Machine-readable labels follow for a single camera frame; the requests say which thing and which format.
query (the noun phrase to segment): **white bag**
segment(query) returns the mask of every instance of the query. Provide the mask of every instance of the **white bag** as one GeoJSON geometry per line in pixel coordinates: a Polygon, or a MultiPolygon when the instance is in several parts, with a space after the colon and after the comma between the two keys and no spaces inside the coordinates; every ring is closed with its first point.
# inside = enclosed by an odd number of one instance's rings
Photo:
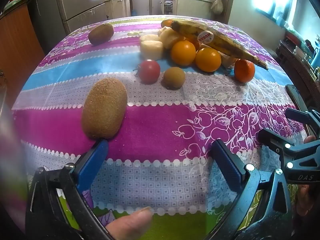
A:
{"type": "Polygon", "coordinates": [[[223,12],[222,0],[213,0],[211,10],[214,14],[221,14],[223,12]]]}

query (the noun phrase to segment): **tomato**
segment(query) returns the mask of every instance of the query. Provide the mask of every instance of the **tomato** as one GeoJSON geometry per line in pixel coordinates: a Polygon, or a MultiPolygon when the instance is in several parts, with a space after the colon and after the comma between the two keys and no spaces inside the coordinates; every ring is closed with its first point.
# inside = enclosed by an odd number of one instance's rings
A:
{"type": "Polygon", "coordinates": [[[151,59],[143,61],[138,65],[137,70],[136,76],[138,76],[144,84],[156,83],[160,76],[160,65],[151,59]]]}

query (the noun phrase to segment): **orange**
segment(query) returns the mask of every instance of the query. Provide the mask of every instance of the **orange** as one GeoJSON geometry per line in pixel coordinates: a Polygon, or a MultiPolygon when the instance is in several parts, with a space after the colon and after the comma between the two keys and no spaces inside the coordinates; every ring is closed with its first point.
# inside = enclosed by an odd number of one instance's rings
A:
{"type": "Polygon", "coordinates": [[[254,77],[256,68],[252,62],[245,59],[238,59],[235,63],[235,78],[242,82],[247,83],[254,77]]]}
{"type": "Polygon", "coordinates": [[[189,39],[189,38],[186,38],[187,41],[190,41],[196,48],[196,51],[199,50],[200,48],[200,42],[199,41],[196,41],[196,40],[192,40],[192,39],[189,39]]]}
{"type": "Polygon", "coordinates": [[[166,19],[166,20],[163,20],[161,22],[161,28],[163,27],[171,27],[171,24],[172,24],[173,20],[172,19],[166,19]]]}
{"type": "Polygon", "coordinates": [[[215,49],[203,48],[196,55],[196,65],[205,72],[216,71],[221,65],[221,56],[215,49]]]}
{"type": "Polygon", "coordinates": [[[196,48],[190,41],[178,41],[171,49],[171,58],[180,66],[190,65],[196,57],[196,48]]]}

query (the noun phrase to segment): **human hand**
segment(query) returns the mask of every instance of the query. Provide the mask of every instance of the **human hand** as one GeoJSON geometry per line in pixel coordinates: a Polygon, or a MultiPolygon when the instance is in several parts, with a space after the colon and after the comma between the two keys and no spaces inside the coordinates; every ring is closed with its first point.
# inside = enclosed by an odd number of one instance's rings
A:
{"type": "MultiPolygon", "coordinates": [[[[309,143],[312,141],[315,141],[315,136],[308,136],[305,138],[303,143],[309,143]]],[[[298,215],[305,216],[308,211],[313,206],[313,199],[311,198],[310,194],[310,186],[309,185],[298,185],[298,191],[297,191],[297,201],[296,201],[296,211],[298,215]]]]}
{"type": "Polygon", "coordinates": [[[152,215],[151,208],[145,207],[129,216],[116,219],[106,229],[115,240],[137,240],[149,229],[152,215]]]}

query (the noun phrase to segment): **overripe banana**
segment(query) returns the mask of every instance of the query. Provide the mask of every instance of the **overripe banana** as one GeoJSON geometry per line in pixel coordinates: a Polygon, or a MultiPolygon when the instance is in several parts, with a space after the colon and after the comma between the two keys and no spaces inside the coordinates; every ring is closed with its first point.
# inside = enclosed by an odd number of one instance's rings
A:
{"type": "Polygon", "coordinates": [[[171,28],[189,39],[205,43],[230,57],[246,59],[264,69],[268,69],[264,61],[252,55],[244,46],[207,25],[195,21],[179,20],[172,22],[171,28]]]}

